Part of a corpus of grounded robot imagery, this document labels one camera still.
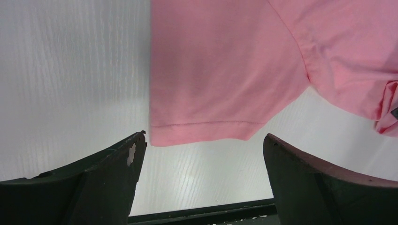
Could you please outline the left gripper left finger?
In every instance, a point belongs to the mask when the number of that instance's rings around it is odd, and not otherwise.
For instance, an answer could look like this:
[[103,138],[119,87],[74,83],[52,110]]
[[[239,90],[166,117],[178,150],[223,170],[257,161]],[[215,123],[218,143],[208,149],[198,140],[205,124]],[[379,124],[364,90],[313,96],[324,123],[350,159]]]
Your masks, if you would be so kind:
[[145,131],[63,167],[0,184],[3,225],[126,225],[147,142]]

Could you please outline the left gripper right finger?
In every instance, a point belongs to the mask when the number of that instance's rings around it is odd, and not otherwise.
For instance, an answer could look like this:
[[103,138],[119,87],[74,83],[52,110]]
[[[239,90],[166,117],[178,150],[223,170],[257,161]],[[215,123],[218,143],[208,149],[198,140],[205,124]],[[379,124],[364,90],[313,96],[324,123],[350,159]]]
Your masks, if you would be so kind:
[[268,134],[263,156],[283,225],[395,225],[398,183],[354,172]]

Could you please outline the light pink t-shirt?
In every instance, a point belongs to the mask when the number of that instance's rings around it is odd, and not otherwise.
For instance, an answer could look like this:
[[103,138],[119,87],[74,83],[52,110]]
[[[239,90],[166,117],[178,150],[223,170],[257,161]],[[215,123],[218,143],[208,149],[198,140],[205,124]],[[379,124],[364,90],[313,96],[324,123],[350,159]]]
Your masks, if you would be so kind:
[[153,0],[150,141],[248,140],[309,86],[398,135],[395,0]]

